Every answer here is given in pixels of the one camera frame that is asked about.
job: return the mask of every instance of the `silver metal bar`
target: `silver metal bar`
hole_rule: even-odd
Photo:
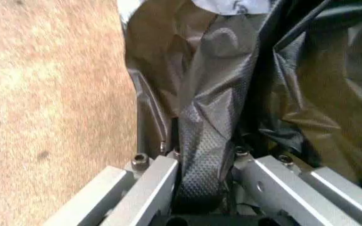
[[[134,183],[132,173],[107,166],[45,223],[45,226],[97,225]]]
[[[131,190],[103,221],[102,226],[147,226],[170,206],[178,162],[158,156]]]
[[[272,156],[235,164],[233,174],[270,216],[287,212],[301,225],[359,225]]]
[[[362,189],[329,168],[300,176],[319,193],[362,224]]]

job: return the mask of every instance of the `beige carpet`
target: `beige carpet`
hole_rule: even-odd
[[[114,0],[0,0],[0,225],[40,225],[136,150]]]

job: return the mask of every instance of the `plastic sheet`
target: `plastic sheet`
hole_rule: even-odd
[[[274,0],[222,16],[147,0],[131,12],[120,14],[131,15],[138,151],[180,149],[176,208],[224,199],[236,142],[255,157],[290,151],[362,186],[362,2]]]

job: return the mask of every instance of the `bolt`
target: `bolt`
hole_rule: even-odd
[[[241,146],[235,147],[234,150],[236,152],[237,157],[248,155],[248,151],[245,148],[241,147]]]
[[[293,165],[293,159],[288,155],[281,154],[278,156],[278,160],[285,166]]]
[[[149,157],[145,153],[138,153],[131,160],[132,169],[145,171],[149,167]]]
[[[175,156],[180,156],[180,147],[179,146],[176,146],[175,148],[174,148],[174,154],[175,154]]]

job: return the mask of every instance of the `black plastic part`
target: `black plastic part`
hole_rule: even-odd
[[[261,216],[171,215],[155,216],[149,226],[278,226]]]

